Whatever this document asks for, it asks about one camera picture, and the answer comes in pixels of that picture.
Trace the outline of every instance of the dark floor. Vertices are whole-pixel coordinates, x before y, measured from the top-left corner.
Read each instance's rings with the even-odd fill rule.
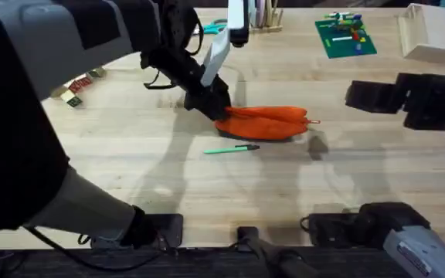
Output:
[[[301,247],[299,252],[316,270],[326,270],[332,277],[404,278],[408,275],[384,252],[373,249],[319,249]],[[152,255],[151,251],[75,250],[78,256],[103,266],[127,266]],[[11,269],[21,259],[16,254],[6,260]],[[12,278],[73,278],[73,277],[200,277],[200,278],[265,278],[266,270],[253,254],[236,253],[228,249],[181,250],[178,257],[164,255],[158,260],[126,273],[102,273],[77,265],[61,253],[52,250],[31,251],[27,260],[14,273],[3,277]]]

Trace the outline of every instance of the orange cloth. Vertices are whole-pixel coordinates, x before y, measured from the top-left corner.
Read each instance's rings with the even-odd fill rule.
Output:
[[[307,131],[307,111],[299,107],[227,107],[229,118],[216,128],[246,139],[285,140]]]

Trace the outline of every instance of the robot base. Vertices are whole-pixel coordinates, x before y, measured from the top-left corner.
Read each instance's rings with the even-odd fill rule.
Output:
[[[169,247],[179,247],[183,241],[183,215],[152,214],[147,215],[154,227],[163,235]]]

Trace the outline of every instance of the blue scissors handle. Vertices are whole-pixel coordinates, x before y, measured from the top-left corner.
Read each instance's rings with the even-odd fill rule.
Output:
[[[228,23],[227,19],[216,19],[211,22],[209,25],[204,26],[205,34],[219,34],[219,32],[223,31]]]

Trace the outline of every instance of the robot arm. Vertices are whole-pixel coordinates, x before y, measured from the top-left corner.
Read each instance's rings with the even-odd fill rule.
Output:
[[[159,69],[186,91],[187,109],[226,117],[228,87],[215,73],[229,43],[248,40],[248,21],[229,17],[224,43],[212,47],[222,55],[199,65],[185,50],[198,18],[184,3],[0,0],[0,229],[45,226],[133,247],[154,240],[156,227],[141,209],[69,166],[40,100],[87,70],[140,52],[142,67]],[[228,13],[246,5],[232,0]],[[202,83],[209,69],[212,82]]]
[[[365,204],[359,213],[316,213],[307,220],[314,246],[381,249],[412,277],[445,277],[445,244],[405,203]]]

